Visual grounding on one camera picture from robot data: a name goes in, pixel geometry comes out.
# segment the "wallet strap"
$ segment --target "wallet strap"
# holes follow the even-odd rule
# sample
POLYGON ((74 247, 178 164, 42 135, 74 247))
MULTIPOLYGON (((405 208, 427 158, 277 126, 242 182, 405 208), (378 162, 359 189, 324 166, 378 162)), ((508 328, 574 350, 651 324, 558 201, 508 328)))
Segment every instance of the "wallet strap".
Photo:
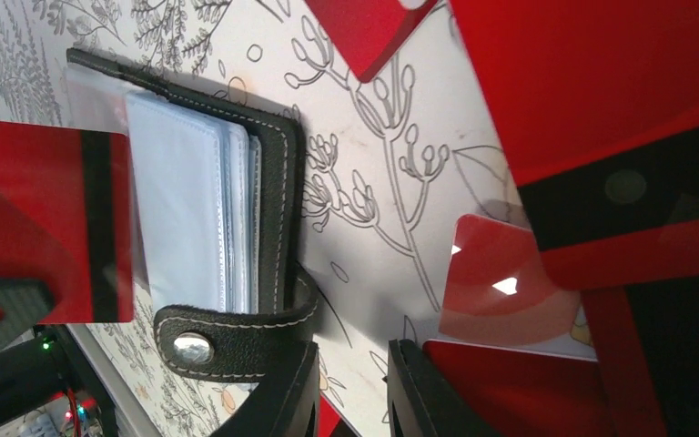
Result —
POLYGON ((318 287, 298 267, 291 310, 276 314, 228 314, 172 305, 154 317, 154 338, 167 366, 182 376, 215 382, 259 382, 314 331, 318 287), (201 362, 187 357, 182 340, 198 341, 201 362))

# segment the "red wire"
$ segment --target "red wire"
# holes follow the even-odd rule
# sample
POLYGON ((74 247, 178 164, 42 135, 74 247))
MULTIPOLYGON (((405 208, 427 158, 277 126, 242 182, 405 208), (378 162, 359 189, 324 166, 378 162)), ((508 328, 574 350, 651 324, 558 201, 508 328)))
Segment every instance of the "red wire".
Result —
POLYGON ((79 410, 73 390, 68 391, 68 402, 71 404, 71 416, 74 419, 74 435, 75 437, 82 437, 82 428, 79 421, 79 410))

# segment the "black magnetic stripe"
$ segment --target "black magnetic stripe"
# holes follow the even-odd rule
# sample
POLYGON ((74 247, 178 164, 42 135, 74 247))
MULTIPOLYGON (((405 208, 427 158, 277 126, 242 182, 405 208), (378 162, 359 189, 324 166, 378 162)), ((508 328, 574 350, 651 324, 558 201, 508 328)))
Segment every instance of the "black magnetic stripe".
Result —
POLYGON ((96 322, 118 321, 110 134, 82 131, 81 148, 92 315, 96 322))
POLYGON ((699 127, 519 187, 541 250, 699 219, 699 127), (646 182, 631 204, 613 203, 607 178, 632 170, 646 182))
POLYGON ((699 435, 699 277, 625 293, 669 435, 699 435))

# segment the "white table surface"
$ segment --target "white table surface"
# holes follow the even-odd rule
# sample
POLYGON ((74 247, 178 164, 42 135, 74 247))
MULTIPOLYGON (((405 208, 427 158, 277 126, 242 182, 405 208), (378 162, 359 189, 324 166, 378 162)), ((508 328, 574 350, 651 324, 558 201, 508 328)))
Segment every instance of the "white table surface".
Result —
MULTIPOLYGON (((73 45, 300 119, 310 150, 300 260, 326 297, 322 387, 361 435, 389 435, 386 343, 434 336, 457 218, 523 218, 444 1, 376 85, 345 78, 340 55, 323 58, 330 51, 308 39, 316 25, 303 0, 0 0, 0 119, 68 122, 62 77, 73 45), (370 102, 365 117, 356 98, 370 102)), ((248 395, 168 371, 141 289, 135 322, 89 329, 166 436, 207 435, 248 395)))

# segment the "floral tablecloth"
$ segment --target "floral tablecloth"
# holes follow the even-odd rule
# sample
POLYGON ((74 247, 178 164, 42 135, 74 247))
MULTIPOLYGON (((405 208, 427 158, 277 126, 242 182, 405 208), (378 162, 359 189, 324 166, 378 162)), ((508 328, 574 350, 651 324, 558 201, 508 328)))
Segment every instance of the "floral tablecloth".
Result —
MULTIPOLYGON (((0 0, 0 119, 69 122, 70 46, 300 120, 320 388, 360 434, 388 435, 386 342, 434 336, 457 218, 523 221, 448 3, 362 85, 303 0, 0 0)), ((138 289, 135 322, 90 330, 164 435, 207 435, 251 388, 169 372, 150 307, 138 289)))

